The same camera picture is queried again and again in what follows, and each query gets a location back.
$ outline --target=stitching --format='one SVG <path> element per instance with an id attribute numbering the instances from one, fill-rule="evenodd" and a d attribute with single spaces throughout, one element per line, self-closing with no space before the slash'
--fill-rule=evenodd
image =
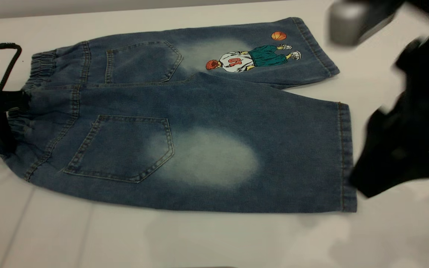
<path id="1" fill-rule="evenodd" d="M 143 86 L 170 86 L 174 84 L 186 84 L 193 80 L 198 73 L 192 74 L 189 78 L 173 82 L 141 82 L 141 83 L 106 83 L 106 84 L 87 84 L 87 88 L 109 88 L 109 87 L 143 87 Z"/>
<path id="2" fill-rule="evenodd" d="M 344 180 L 345 180 L 345 159 L 344 159 L 344 126 L 342 123 L 342 103 L 339 102 L 339 122 L 340 122 L 340 144 L 342 148 L 342 178 L 341 178 L 341 205 L 342 211 L 345 211 Z"/>
<path id="3" fill-rule="evenodd" d="M 145 170 L 139 172 L 135 176 L 126 177 L 110 173 L 94 172 L 94 171 L 77 171 L 77 168 L 80 167 L 83 155 L 86 153 L 87 149 L 91 145 L 94 137 L 101 129 L 101 123 L 106 121 L 120 121 L 120 122 L 138 122 L 138 123 L 151 123 L 151 124 L 162 124 L 165 129 L 165 136 L 167 138 L 167 152 L 161 156 L 153 165 L 149 166 Z M 155 117 L 127 117 L 122 115 L 99 115 L 96 122 L 93 124 L 89 134 L 85 137 L 84 141 L 80 145 L 77 153 L 73 156 L 73 159 L 70 161 L 69 165 L 64 169 L 65 173 L 81 176 L 90 176 L 94 178 L 102 179 L 111 179 L 116 181 L 132 182 L 139 183 L 149 175 L 151 175 L 155 170 L 162 166 L 166 161 L 168 161 L 174 155 L 174 147 L 172 142 L 172 134 L 170 131 L 170 126 L 166 118 L 155 118 Z"/>
<path id="4" fill-rule="evenodd" d="M 26 181 L 30 181 L 31 175 L 34 173 L 34 171 L 36 171 L 36 169 L 40 165 L 45 163 L 51 157 L 53 150 L 56 147 L 56 144 L 65 136 L 65 134 L 67 134 L 69 129 L 73 127 L 73 125 L 79 118 L 79 107 L 80 107 L 79 90 L 80 90 L 80 85 L 77 85 L 76 87 L 74 87 L 72 91 L 72 101 L 70 104 L 71 111 L 72 111 L 71 118 L 66 122 L 61 132 L 59 132 L 58 136 L 56 136 L 51 142 L 49 142 L 49 144 L 47 144 L 44 154 L 37 161 L 35 161 L 31 165 L 31 167 L 26 171 L 26 173 L 24 174 L 24 179 Z"/>
<path id="5" fill-rule="evenodd" d="M 34 89 L 34 92 L 39 92 L 39 91 L 47 92 L 49 90 L 67 90 L 67 89 L 71 89 L 77 85 L 78 84 L 68 84 L 68 85 L 59 85 L 59 86 L 44 86 L 42 89 L 40 89 L 40 88 Z"/>
<path id="6" fill-rule="evenodd" d="M 105 83 L 112 83 L 112 65 L 114 62 L 114 53 L 112 50 L 108 50 L 107 54 L 107 68 L 105 69 Z"/>
<path id="7" fill-rule="evenodd" d="M 31 74 L 22 90 L 31 92 L 35 88 L 46 83 L 48 78 L 53 75 L 56 68 L 55 58 L 56 50 L 34 54 L 31 61 Z"/>
<path id="8" fill-rule="evenodd" d="M 325 70 L 327 70 L 327 72 L 329 73 L 329 76 L 332 76 L 332 72 L 329 70 L 329 68 L 327 68 L 327 66 L 325 65 L 325 63 L 323 61 L 320 60 L 319 56 L 317 55 L 317 53 L 314 51 L 314 48 L 312 47 L 311 42 L 309 42 L 308 38 L 305 37 L 304 32 L 301 30 L 301 28 L 299 27 L 298 23 L 296 22 L 296 20 L 294 18 L 292 18 L 292 21 L 294 22 L 294 24 L 296 25 L 296 27 L 298 28 L 299 32 L 301 33 L 302 37 L 304 38 L 305 42 L 308 44 L 310 50 L 312 51 L 312 53 L 314 54 L 315 58 L 320 62 L 320 64 L 322 64 L 322 66 L 325 68 Z"/>
<path id="9" fill-rule="evenodd" d="M 81 83 L 85 84 L 89 80 L 89 67 L 90 67 L 90 62 L 92 60 L 92 56 L 90 54 L 89 43 L 87 41 L 84 41 L 82 43 L 82 48 L 84 50 L 84 65 L 80 72 L 80 79 L 81 79 Z"/>
<path id="10" fill-rule="evenodd" d="M 183 60 L 183 55 L 180 53 L 180 51 L 177 50 L 176 47 L 174 47 L 172 44 L 170 44 L 168 41 L 152 41 L 152 42 L 144 42 L 144 43 L 138 43 L 138 44 L 132 44 L 132 45 L 128 45 L 128 46 L 124 46 L 121 48 L 116 48 L 116 49 L 110 49 L 106 51 L 107 54 L 107 68 L 105 70 L 105 83 L 109 84 L 112 83 L 112 79 L 113 79 L 113 71 L 114 71 L 114 52 L 115 51 L 125 51 L 125 50 L 129 50 L 132 48 L 136 48 L 139 46 L 145 46 L 145 45 L 154 45 L 154 44 L 165 44 L 165 46 L 167 46 L 169 49 L 171 49 L 176 55 L 177 55 L 177 59 L 175 60 L 172 68 L 167 70 L 167 73 L 164 73 L 163 76 L 165 76 L 164 78 L 161 78 L 158 82 L 153 82 L 153 83 L 163 83 L 166 81 L 169 81 L 170 78 L 172 78 L 174 72 L 177 70 L 178 66 L 180 65 L 180 63 Z"/>

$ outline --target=red hair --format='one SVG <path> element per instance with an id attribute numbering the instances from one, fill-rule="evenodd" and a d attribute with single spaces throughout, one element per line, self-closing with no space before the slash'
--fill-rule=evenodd
<path id="1" fill-rule="evenodd" d="M 218 63 L 219 63 L 219 61 L 217 61 L 217 60 L 208 61 L 206 63 L 206 69 L 211 70 L 213 68 L 218 68 Z"/>

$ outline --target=gray device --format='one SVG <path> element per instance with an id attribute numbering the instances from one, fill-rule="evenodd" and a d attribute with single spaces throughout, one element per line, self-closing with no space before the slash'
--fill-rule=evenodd
<path id="1" fill-rule="evenodd" d="M 404 0 L 345 0 L 329 10 L 330 40 L 356 46 L 388 25 Z"/>

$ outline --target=cartoon basketball player print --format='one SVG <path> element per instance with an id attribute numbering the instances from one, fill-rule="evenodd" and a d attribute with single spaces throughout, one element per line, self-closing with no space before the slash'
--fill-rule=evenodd
<path id="1" fill-rule="evenodd" d="M 281 44 L 279 46 L 265 45 L 257 47 L 252 51 L 232 51 L 221 56 L 219 60 L 211 60 L 206 63 L 206 69 L 223 68 L 230 73 L 249 71 L 255 67 L 279 66 L 287 63 L 287 60 L 299 60 L 301 53 L 276 54 L 278 50 L 289 50 L 292 46 Z"/>

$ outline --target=basketball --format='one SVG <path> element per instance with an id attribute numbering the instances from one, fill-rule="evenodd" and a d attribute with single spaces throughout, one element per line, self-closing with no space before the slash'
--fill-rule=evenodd
<path id="1" fill-rule="evenodd" d="M 284 40 L 286 39 L 287 35 L 284 32 L 273 32 L 273 34 L 271 34 L 271 38 L 274 40 Z"/>

